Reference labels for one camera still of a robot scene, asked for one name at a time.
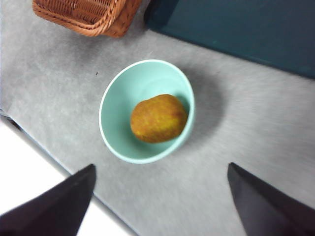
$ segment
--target bowl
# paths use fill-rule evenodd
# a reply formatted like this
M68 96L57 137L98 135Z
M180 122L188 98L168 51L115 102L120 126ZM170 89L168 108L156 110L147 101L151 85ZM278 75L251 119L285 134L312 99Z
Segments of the bowl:
M134 136L130 115L139 102L159 94L177 97L188 119L178 137L150 144ZM122 70L107 87L99 108L99 128L114 155L129 163L145 164L160 160L184 143L192 130L194 114L194 95L185 74L166 61L143 60Z

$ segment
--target wicker basket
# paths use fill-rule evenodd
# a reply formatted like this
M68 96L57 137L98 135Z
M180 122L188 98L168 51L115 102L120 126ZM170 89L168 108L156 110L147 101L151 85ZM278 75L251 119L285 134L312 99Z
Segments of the wicker basket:
M33 0L34 13L86 36L123 36L141 0Z

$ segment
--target gray table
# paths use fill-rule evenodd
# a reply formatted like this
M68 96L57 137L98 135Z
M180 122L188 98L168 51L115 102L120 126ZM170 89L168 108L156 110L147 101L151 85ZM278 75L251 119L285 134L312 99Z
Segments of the gray table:
M1 108L70 173L97 167L96 196L140 235L244 235L226 172L233 161L315 207L315 81L145 28L143 1L122 39L89 38L1 1ZM186 144L146 165L116 158L98 128L111 79L143 59L189 77Z

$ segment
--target white floor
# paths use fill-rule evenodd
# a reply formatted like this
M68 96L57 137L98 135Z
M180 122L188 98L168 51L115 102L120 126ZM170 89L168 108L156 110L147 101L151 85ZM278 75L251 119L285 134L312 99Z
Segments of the white floor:
M7 120L0 120L0 214L40 195L65 179L52 161ZM92 199L78 236L132 235Z

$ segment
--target bowl rim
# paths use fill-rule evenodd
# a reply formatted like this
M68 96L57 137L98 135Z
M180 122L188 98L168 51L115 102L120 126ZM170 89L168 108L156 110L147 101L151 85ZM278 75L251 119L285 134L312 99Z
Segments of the bowl rim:
M103 128L102 128L102 122L101 122L101 113L102 113L102 108L103 108L103 103L104 100L106 98L106 95L108 93L108 91L110 90L111 86L113 85L113 83L127 70L129 70L130 68L139 65L139 64L143 64L143 63L148 63L148 62L158 62L158 63L162 63L162 64L166 64L170 67L172 67L174 70L176 70L179 74L182 75L182 78L184 79L188 90L191 94L191 101L189 103L189 114L188 114L188 118L187 118L187 122L186 125L183 129L183 131L181 132L181 134L176 137L176 141L170 146L168 147L166 150L162 151L161 153L154 155L154 156L150 156L147 158L142 158L142 159L135 159L135 158L131 158L125 155L120 154L119 152L117 152L107 141L105 134L103 132ZM160 59L147 59L147 60L141 60L138 61L136 63L133 63L129 66L127 66L125 69L123 69L122 71L120 71L113 79L112 81L109 83L109 85L107 86L105 93L102 97L100 106L99 106L99 111L98 111L98 124L99 124L99 129L102 135L102 138L106 144L106 146L109 148L109 150L118 158L120 158L123 161L129 162L129 163L133 163L133 164L147 164L147 163L152 163L155 161L158 161L162 158L164 158L165 156L169 155L170 153L172 153L173 151L175 151L177 148L179 148L187 139L187 137L189 136L191 130L192 130L192 126L193 126L193 121L194 121L194 116L195 116L195 99L194 99L194 93L191 87L191 84L187 78L187 76L175 65L164 61L164 60L160 60Z

